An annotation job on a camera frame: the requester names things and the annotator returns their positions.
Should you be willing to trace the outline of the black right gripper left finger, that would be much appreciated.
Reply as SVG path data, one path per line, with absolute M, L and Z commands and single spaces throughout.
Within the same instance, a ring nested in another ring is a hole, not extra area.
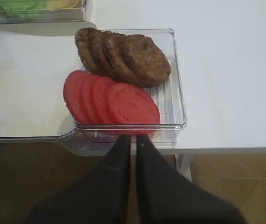
M 124 224 L 130 191 L 131 137 L 121 135 L 84 178 L 33 207 L 27 224 Z

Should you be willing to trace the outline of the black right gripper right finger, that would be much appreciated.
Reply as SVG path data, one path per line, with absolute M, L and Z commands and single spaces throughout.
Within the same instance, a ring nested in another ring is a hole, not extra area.
M 245 224 L 231 203 L 179 174 L 147 135 L 136 138 L 136 190 L 142 224 Z

